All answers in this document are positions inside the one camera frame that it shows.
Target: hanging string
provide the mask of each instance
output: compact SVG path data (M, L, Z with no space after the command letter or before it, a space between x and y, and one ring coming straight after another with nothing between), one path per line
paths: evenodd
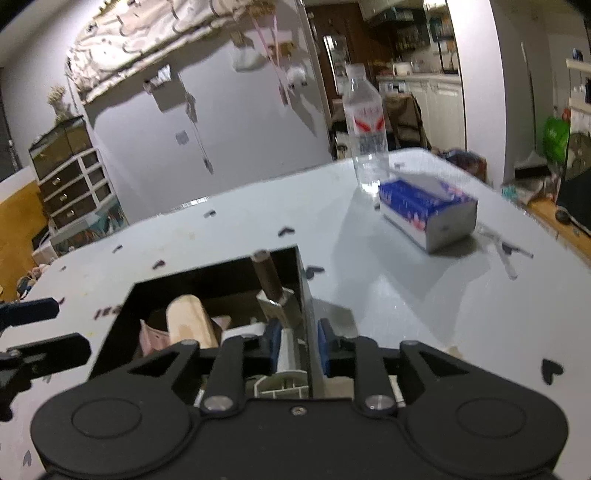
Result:
M74 110L76 110L76 115L80 115L80 111L78 110L78 104L76 103L76 98L74 97L74 92L72 91L72 84L70 81L74 81L72 77L68 74L70 66L68 65L68 60L66 60L66 64L64 65L64 76L66 77L66 83L68 84L68 91L70 92L70 98L72 99L72 103L74 104Z
M209 156L207 155L207 152L205 151L205 146L203 145L203 139L201 138L201 133L199 132L199 129L197 127L197 112L195 111L195 97L193 95L191 95L191 93L189 93L189 91L185 87L185 84L183 82L183 78L181 77L180 72L178 72L177 75L178 75L179 81L181 82L183 90L185 92L185 101L187 102L187 105L185 107L185 112L186 112L187 116L189 117L189 120L191 120L191 124L192 124L193 130L194 130L193 133L195 134L195 139L197 140L197 144L199 145L199 148L201 149L201 153L203 155L203 163L204 163L205 167L207 168L207 170L209 171L209 173L211 175L213 175L213 165L209 161Z

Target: drawer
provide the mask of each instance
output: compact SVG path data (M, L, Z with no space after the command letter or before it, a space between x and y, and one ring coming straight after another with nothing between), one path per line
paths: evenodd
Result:
M45 211L52 214L67 203L70 203L72 200L76 200L78 197L83 196L86 192L88 192L88 185L86 184L86 179L82 178L44 202Z
M95 193L98 201L102 202L111 194L111 188L109 187L108 183L105 183L102 187L97 188Z
M99 162L99 156L96 154L96 150L87 153L86 155L82 155L80 158L82 159L85 168L90 168Z
M103 167L98 167L88 174L88 179L90 180L90 183L92 183L93 185L96 185L104 178L105 174L103 173Z
M62 228L68 223L72 223L74 220L92 212L95 208L96 205L92 195L88 195L88 197L83 198L68 209L56 215L53 218L53 221L55 221L56 227Z
M78 162L75 161L59 173L56 173L54 176L50 177L43 184L39 185L41 195L43 198L49 197L49 195L62 188L69 181L74 180L78 175L82 175L82 171L78 165Z

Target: blue tissue box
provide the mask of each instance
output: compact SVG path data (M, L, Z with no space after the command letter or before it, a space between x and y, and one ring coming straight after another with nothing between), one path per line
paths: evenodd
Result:
M437 177L398 174L379 186L381 212L427 252L470 235L478 201Z

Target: wooden desk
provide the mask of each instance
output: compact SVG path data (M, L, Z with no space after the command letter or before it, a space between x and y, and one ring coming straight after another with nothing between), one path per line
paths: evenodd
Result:
M591 237L574 224L563 225L558 222L554 217L556 205L552 200L533 200L527 210L545 225L552 236L556 236L556 240L591 267Z

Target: table surface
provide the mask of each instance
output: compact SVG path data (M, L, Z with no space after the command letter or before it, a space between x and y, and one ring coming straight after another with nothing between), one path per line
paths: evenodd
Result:
M472 237L427 255L387 222L356 188L350 160L262 182L160 215L59 258L30 299L65 298L57 319L7 329L0 349L80 332L89 363L38 379L17 396L15 418L0 429L0 477L33 479L42 471L28 435L35 409L86 380L113 316L98 309L122 304L134 283L297 244L304 266L326 269L309 281L314 316L336 330L365 335L381 346L418 339L457 347L464 359L556 401L570 423L557 473L591 473L591 275L524 211L465 172L419 150L392 153L407 172L438 175L478 198L478 220L534 253L511 257L510 280L491 240ZM205 214L215 210L217 215ZM278 237L284 227L295 234ZM113 253L116 246L122 245ZM164 260L165 266L152 266ZM553 385L542 381L543 358L564 366Z

